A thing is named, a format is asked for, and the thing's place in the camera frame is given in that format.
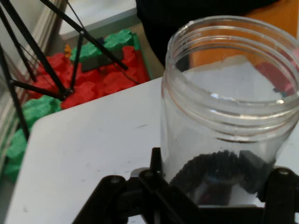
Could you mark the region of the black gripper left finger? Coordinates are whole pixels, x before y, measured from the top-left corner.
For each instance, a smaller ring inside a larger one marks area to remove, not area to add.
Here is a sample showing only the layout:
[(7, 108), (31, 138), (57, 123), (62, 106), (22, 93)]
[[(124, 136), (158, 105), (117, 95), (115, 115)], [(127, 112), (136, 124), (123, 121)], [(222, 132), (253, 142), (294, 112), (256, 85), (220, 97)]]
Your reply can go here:
[(75, 224), (126, 224), (142, 215), (149, 224), (194, 224), (198, 207), (162, 178), (160, 148), (152, 149), (150, 167), (126, 180), (104, 177), (75, 217)]

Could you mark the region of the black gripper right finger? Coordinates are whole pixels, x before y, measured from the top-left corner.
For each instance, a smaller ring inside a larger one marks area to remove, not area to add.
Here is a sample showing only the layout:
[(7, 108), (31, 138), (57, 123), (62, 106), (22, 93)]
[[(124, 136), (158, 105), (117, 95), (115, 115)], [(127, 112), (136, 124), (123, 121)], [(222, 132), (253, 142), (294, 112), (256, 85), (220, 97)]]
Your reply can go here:
[(299, 176), (284, 167), (274, 168), (275, 159), (266, 162), (251, 151), (240, 152), (241, 187), (265, 203), (241, 213), (242, 224), (294, 224), (299, 211)]

